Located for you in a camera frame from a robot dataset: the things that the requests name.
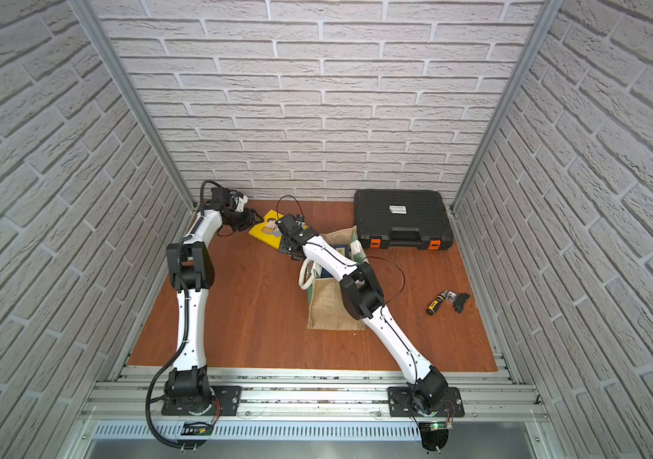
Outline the yellow cartoon cover book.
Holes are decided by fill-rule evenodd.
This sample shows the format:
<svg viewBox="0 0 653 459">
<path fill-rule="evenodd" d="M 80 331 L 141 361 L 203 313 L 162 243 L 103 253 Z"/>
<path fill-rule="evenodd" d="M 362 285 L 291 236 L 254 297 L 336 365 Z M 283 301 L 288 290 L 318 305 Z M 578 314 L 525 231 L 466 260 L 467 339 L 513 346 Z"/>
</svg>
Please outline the yellow cartoon cover book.
<svg viewBox="0 0 653 459">
<path fill-rule="evenodd" d="M 263 216 L 263 222 L 256 224 L 248 234 L 255 239 L 267 244 L 267 246 L 278 250 L 282 242 L 282 233 L 277 225 L 277 221 L 282 217 L 282 214 L 276 210 L 269 210 Z"/>
</svg>

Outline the blue book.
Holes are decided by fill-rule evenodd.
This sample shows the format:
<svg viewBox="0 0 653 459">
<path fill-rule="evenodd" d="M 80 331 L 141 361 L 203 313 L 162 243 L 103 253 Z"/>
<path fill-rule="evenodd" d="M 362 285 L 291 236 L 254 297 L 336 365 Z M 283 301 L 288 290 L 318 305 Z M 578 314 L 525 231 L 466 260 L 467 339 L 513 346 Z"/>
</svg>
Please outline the blue book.
<svg viewBox="0 0 653 459">
<path fill-rule="evenodd" d="M 334 250 L 340 254 L 340 256 L 344 256 L 344 258 L 347 258 L 348 260 L 353 261 L 353 250 L 351 248 L 351 245 L 347 244 L 337 244 L 333 245 Z"/>
</svg>

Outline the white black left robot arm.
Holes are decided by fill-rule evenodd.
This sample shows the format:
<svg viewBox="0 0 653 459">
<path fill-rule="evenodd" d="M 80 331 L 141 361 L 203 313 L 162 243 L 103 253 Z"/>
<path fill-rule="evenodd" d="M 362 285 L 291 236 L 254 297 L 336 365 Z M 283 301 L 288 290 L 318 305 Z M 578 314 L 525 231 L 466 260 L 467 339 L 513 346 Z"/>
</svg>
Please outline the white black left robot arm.
<svg viewBox="0 0 653 459">
<path fill-rule="evenodd" d="M 247 203 L 247 196 L 240 191 L 204 181 L 194 224 L 181 241 L 166 248 L 169 277 L 179 304 L 179 330 L 177 351 L 167 364 L 171 371 L 164 400 L 177 414 L 200 414 L 213 403 L 203 346 L 206 301 L 216 277 L 209 244 L 224 226 L 241 233 L 263 222 Z"/>
</svg>

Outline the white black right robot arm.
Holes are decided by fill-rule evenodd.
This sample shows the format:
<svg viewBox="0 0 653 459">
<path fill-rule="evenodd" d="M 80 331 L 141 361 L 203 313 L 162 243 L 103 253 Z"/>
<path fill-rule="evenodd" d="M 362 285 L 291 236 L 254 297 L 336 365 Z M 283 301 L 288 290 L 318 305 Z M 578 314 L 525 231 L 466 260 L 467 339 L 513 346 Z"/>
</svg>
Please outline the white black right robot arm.
<svg viewBox="0 0 653 459">
<path fill-rule="evenodd" d="M 343 256 L 292 214 L 278 219 L 276 225 L 282 235 L 279 251 L 294 259 L 312 260 L 330 273 L 339 282 L 349 315 L 366 324 L 388 349 L 407 381 L 410 411 L 426 416 L 439 411 L 448 382 L 396 323 L 370 263 Z"/>
</svg>

